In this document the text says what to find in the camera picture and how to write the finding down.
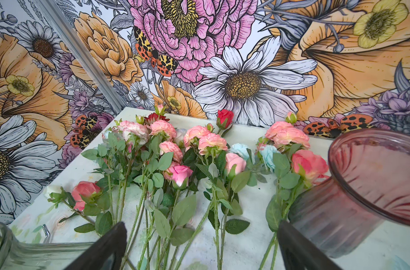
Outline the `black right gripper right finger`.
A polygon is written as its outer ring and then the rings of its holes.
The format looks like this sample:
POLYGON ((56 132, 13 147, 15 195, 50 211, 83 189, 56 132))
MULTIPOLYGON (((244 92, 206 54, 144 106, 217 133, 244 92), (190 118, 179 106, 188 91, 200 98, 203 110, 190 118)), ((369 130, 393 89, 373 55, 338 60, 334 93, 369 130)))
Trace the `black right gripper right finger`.
POLYGON ((290 223, 282 221, 277 239, 287 270, 341 270, 290 223))

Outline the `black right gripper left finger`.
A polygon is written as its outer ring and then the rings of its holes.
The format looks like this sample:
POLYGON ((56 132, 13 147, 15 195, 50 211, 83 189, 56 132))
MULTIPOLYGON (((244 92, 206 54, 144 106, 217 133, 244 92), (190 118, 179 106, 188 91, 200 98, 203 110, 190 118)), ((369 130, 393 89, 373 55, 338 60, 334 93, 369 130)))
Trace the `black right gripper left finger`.
POLYGON ((65 270, 120 270, 127 249, 127 230, 118 222, 65 270))

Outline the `clear glass vase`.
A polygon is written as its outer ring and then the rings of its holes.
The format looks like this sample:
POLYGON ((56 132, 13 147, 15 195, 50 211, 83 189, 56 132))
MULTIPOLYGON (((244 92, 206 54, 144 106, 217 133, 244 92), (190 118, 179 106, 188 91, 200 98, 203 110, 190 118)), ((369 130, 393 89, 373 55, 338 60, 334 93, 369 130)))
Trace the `clear glass vase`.
POLYGON ((0 270, 63 270, 92 243, 27 244, 0 223, 0 270))

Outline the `dark pink glass vase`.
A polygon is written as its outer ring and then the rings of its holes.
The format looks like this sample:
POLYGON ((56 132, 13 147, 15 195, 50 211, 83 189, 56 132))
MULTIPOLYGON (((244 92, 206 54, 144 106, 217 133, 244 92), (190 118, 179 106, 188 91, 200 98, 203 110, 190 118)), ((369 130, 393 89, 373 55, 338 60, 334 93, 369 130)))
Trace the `dark pink glass vase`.
POLYGON ((351 253, 384 221, 410 226, 410 135, 351 131, 328 151, 330 177, 303 192, 288 219, 331 258, 351 253))

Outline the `pink flower stems on table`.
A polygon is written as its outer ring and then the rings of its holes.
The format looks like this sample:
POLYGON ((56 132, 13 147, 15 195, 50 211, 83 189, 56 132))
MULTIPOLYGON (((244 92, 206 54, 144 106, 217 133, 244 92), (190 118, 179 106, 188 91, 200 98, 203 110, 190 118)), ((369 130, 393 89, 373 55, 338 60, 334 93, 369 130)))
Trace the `pink flower stems on table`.
POLYGON ((250 226, 241 219, 240 192, 273 175, 275 195, 266 210, 277 231, 295 200, 328 172, 327 162, 310 150, 309 137, 289 113, 271 125, 252 151, 225 139, 234 114, 221 110, 216 124, 175 128, 157 105, 153 114, 120 120, 89 148, 100 118, 76 117, 69 143, 97 164, 97 182, 82 181, 71 191, 60 188, 48 201, 65 204, 86 220, 77 233, 99 239, 118 222, 127 230, 121 269, 177 270, 194 239, 209 222, 214 230, 218 269, 223 267, 226 235, 250 226))

